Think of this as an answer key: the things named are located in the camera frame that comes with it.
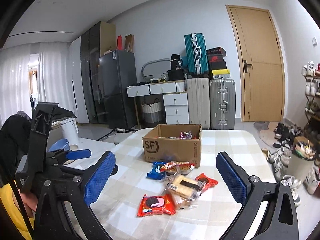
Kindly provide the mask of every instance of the sf logo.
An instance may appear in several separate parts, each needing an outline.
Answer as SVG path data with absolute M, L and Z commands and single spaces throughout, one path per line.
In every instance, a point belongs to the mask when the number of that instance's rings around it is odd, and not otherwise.
M 148 153 L 156 153 L 159 150 L 159 144 L 157 141 L 145 141 L 144 144 Z

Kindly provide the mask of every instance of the blue gripper pad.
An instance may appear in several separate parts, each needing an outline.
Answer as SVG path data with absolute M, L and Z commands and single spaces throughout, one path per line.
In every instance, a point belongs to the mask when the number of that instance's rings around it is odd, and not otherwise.
M 70 151 L 68 154 L 66 154 L 66 158 L 68 158 L 69 160 L 84 159 L 84 158 L 89 158 L 90 156 L 91 156 L 91 151 L 88 149 Z
M 100 163 L 96 171 L 92 174 L 91 178 L 85 184 L 84 202 L 88 206 L 91 203 L 94 203 L 97 201 L 104 185 L 109 179 L 115 166 L 116 166 L 116 157 L 112 152 L 108 152 L 107 157 Z
M 225 157 L 219 153 L 216 158 L 216 167 L 220 172 L 224 182 L 227 184 L 233 198 L 237 203 L 245 205 L 247 203 L 247 188 L 242 179 L 237 175 Z

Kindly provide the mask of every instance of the gray refrigerator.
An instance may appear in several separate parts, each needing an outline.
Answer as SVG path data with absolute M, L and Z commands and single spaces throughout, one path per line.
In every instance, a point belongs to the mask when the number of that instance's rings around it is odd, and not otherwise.
M 137 124 L 133 98 L 126 88 L 137 84 L 134 54 L 115 50 L 99 60 L 103 103 L 110 128 L 132 128 Z

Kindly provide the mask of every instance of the silver suitcase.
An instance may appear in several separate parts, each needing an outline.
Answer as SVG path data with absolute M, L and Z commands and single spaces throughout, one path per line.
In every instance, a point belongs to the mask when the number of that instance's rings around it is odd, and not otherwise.
M 230 130 L 235 127 L 236 85 L 233 79 L 210 81 L 211 129 Z
M 209 79 L 187 79 L 189 122 L 200 124 L 203 129 L 210 128 Z

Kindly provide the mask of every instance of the light switch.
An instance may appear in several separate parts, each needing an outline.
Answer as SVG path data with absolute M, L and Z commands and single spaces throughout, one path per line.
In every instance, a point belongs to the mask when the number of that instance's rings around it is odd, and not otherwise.
M 313 44 L 313 46 L 317 46 L 318 45 L 316 37 L 312 38 L 312 44 Z

